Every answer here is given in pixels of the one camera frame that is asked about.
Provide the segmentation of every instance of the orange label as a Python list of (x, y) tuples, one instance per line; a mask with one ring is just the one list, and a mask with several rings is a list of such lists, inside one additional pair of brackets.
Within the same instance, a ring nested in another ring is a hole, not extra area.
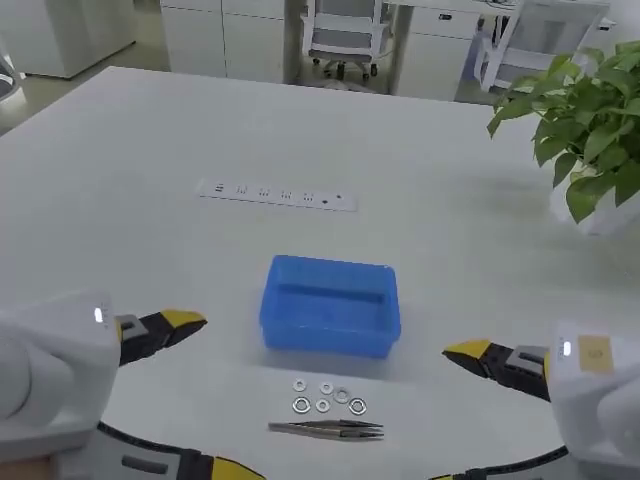
[(580, 369), (583, 372), (613, 373), (611, 339), (604, 336), (580, 335)]

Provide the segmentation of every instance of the cabinet drawer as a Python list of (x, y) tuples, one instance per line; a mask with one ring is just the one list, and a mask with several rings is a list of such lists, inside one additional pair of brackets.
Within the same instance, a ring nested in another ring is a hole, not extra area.
[(222, 13), (284, 19), (284, 0), (222, 0)]
[(171, 71), (225, 77), (220, 12), (162, 7)]
[(395, 94), (453, 102), (470, 47), (463, 38), (410, 34)]
[(410, 30), (412, 33), (439, 37), (472, 39), (479, 18), (477, 13), (416, 7), (413, 9)]
[(282, 83), (284, 20), (223, 15), (227, 76)]
[(160, 5), (203, 12), (220, 12), (220, 0), (160, 0)]

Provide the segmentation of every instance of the power strip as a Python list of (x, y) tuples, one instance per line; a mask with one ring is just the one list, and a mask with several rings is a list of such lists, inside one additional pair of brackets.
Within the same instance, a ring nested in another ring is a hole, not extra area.
[(319, 208), (355, 212), (355, 199), (345, 193), (316, 192), (311, 190), (292, 190), (275, 188), (251, 183), (225, 181), (209, 181), (203, 179), (198, 184), (196, 193), (205, 198), (223, 198), (226, 200), (243, 200), (245, 202), (271, 203), (290, 207)]

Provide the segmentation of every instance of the blue plastic container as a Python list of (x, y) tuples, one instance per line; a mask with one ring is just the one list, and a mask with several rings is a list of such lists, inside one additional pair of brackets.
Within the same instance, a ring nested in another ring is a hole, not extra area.
[(391, 267), (278, 255), (262, 298), (269, 348), (385, 358), (400, 337)]

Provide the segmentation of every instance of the metal washer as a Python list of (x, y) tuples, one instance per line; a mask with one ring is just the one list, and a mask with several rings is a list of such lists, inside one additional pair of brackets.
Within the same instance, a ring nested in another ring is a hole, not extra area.
[(361, 398), (354, 398), (349, 402), (349, 410), (354, 415), (363, 415), (367, 411), (367, 404)]
[(329, 410), (331, 410), (331, 403), (329, 403), (328, 400), (321, 398), (316, 402), (316, 410), (318, 410), (320, 413), (327, 413)]
[(350, 398), (349, 390), (344, 387), (338, 387), (333, 391), (333, 399), (338, 403), (347, 403)]
[(291, 407), (293, 408), (294, 412), (302, 415), (311, 410), (311, 402), (309, 402), (309, 399), (307, 397), (298, 397), (293, 401)]
[(296, 392), (304, 392), (307, 389), (307, 382), (303, 378), (296, 378), (293, 382), (293, 389)]
[(325, 395), (331, 395), (333, 393), (333, 383), (331, 382), (322, 382), (320, 384), (320, 392)]

